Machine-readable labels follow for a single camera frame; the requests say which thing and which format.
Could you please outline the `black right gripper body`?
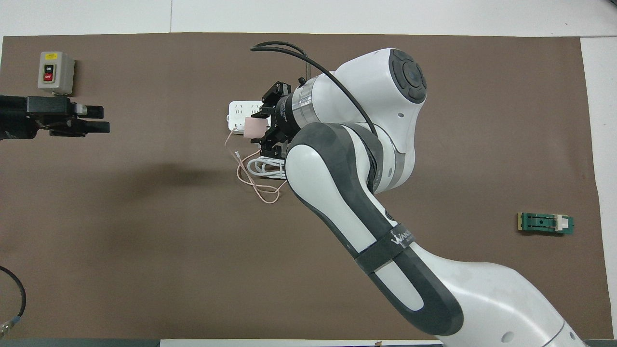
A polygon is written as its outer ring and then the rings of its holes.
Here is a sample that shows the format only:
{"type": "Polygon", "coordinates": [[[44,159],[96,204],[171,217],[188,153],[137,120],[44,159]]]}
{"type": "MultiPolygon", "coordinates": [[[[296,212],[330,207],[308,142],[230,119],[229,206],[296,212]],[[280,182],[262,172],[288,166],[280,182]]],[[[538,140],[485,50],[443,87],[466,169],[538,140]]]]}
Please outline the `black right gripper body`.
{"type": "Polygon", "coordinates": [[[272,138],[278,143],[290,143],[300,131],[293,114],[292,101],[293,93],[282,96],[275,102],[270,130],[273,130],[272,138]]]}

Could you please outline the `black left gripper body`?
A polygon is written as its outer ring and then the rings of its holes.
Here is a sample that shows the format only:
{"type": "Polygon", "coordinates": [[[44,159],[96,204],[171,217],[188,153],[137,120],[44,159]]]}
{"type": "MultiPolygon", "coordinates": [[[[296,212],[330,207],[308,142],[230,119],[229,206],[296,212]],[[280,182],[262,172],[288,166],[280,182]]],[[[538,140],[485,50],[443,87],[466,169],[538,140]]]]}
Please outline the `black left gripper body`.
{"type": "Polygon", "coordinates": [[[71,117],[74,106],[63,96],[1,96],[0,138],[2,140],[32,140],[40,128],[45,128],[45,116],[71,117]]]}

